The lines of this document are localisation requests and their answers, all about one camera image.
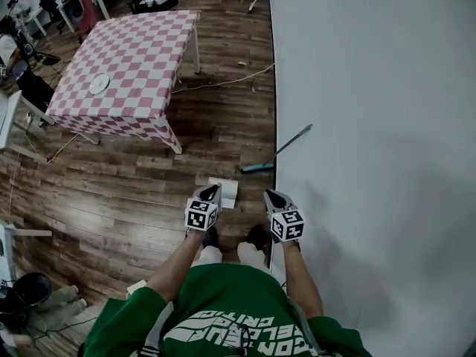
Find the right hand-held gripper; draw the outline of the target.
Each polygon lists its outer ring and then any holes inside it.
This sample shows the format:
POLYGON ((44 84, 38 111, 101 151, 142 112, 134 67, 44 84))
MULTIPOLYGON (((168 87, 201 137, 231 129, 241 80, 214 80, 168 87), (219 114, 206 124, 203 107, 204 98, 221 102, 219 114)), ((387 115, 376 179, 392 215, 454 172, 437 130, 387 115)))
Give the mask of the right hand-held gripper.
POLYGON ((277 190, 263 192, 266 212, 274 242, 288 242, 303 236, 305 218, 301 209, 295 209, 292 199, 277 190))

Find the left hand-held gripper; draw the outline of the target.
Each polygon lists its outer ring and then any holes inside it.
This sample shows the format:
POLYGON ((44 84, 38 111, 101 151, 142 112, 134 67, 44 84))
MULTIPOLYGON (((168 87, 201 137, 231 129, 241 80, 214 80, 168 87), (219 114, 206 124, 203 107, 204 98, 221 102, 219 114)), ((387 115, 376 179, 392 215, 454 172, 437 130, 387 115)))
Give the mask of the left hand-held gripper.
POLYGON ((192 199, 187 200, 184 225, 189 229, 207 231, 216 224, 218 210, 221 208, 222 185, 209 184, 200 187, 195 190, 192 199))

